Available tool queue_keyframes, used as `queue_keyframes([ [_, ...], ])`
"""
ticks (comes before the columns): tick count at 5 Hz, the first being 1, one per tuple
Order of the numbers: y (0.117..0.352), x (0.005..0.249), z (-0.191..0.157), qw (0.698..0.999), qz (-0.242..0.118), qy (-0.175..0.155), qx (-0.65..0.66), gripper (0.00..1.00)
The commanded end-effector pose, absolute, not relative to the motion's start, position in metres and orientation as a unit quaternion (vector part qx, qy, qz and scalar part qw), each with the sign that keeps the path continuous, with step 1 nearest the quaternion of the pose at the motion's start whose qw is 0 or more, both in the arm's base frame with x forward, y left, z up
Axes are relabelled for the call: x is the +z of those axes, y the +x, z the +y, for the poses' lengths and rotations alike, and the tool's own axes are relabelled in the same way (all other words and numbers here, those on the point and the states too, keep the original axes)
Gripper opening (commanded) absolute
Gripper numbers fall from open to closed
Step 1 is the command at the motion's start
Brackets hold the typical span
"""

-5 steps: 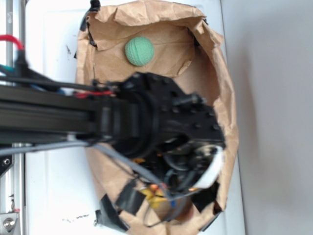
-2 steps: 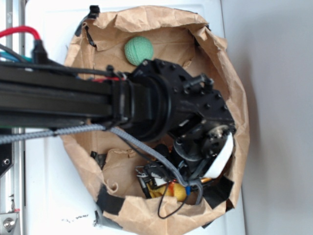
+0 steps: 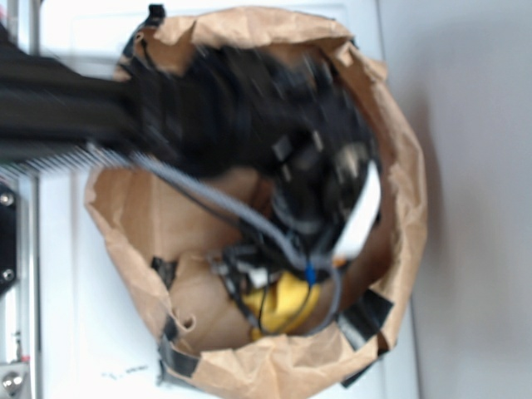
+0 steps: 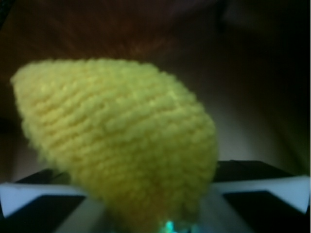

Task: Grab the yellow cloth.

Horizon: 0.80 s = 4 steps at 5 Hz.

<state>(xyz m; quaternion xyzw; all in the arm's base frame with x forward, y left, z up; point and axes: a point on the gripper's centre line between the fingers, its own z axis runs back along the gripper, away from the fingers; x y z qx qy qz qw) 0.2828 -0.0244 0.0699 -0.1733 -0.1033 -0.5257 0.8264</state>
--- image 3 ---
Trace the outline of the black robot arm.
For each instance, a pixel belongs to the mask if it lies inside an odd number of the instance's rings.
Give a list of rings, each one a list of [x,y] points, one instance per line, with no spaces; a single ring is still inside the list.
[[[123,82],[83,76],[1,40],[1,173],[136,166],[246,238],[222,253],[226,286],[253,269],[324,278],[361,253],[382,202],[375,136],[326,63],[202,46],[184,73],[149,52]]]

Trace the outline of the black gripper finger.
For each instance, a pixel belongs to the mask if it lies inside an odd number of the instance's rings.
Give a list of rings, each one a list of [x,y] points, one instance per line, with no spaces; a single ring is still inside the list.
[[[252,289],[264,288],[278,280],[278,271],[268,268],[252,268],[247,275]]]
[[[255,255],[257,249],[252,244],[236,244],[207,253],[211,272],[219,276],[230,299],[246,320],[257,320],[254,312],[244,303],[244,295],[254,289],[250,279],[254,266],[250,260]]]

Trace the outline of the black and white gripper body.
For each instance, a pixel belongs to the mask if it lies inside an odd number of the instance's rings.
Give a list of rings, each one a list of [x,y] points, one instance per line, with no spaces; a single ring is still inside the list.
[[[357,258],[377,221],[377,143],[334,67],[251,53],[249,157],[275,181],[276,223],[334,265]]]

